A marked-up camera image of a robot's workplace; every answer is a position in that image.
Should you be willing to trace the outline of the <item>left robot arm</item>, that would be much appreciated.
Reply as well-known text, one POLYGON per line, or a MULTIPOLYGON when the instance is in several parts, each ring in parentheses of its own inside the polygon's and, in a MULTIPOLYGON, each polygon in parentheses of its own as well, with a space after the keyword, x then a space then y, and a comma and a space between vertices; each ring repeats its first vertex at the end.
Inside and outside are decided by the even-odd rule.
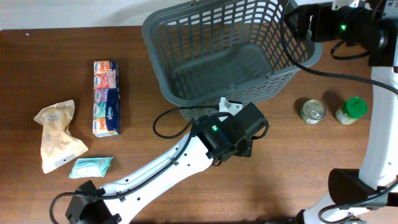
POLYGON ((70 223, 129 223, 146 205, 183 179, 230 157, 250 157, 255 139, 269 129, 253 104, 191 119, 165 154, 117 181, 80 185, 65 212, 70 223))

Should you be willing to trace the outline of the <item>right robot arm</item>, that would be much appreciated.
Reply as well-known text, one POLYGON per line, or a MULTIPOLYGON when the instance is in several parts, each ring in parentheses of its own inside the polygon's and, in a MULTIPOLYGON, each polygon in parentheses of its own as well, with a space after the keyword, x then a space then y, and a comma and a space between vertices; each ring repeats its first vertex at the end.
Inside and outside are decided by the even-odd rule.
POLYGON ((359 169, 333 169, 328 192, 297 214, 297 223, 349 223, 357 215, 397 205, 397 2, 333 1, 283 10, 280 26, 297 40, 343 40, 369 52, 373 108, 359 169))

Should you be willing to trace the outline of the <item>grey plastic shopping basket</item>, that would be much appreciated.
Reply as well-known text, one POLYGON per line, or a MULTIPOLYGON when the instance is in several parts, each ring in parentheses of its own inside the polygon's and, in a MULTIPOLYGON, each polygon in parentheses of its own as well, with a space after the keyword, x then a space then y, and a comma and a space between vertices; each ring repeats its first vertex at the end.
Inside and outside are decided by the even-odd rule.
POLYGON ((243 104, 276 96, 322 47, 279 24, 296 4, 275 0, 189 1, 149 15, 142 26, 163 96, 185 119, 213 113, 221 98, 243 104))

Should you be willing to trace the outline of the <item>glass jar green lid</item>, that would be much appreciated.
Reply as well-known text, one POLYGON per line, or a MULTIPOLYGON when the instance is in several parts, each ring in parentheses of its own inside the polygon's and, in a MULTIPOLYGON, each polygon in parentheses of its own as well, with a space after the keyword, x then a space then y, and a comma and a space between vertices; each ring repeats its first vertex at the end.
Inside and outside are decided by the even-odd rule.
POLYGON ((335 118, 341 124, 353 124, 368 112, 368 104, 360 97, 354 96, 345 101, 335 112, 335 118))

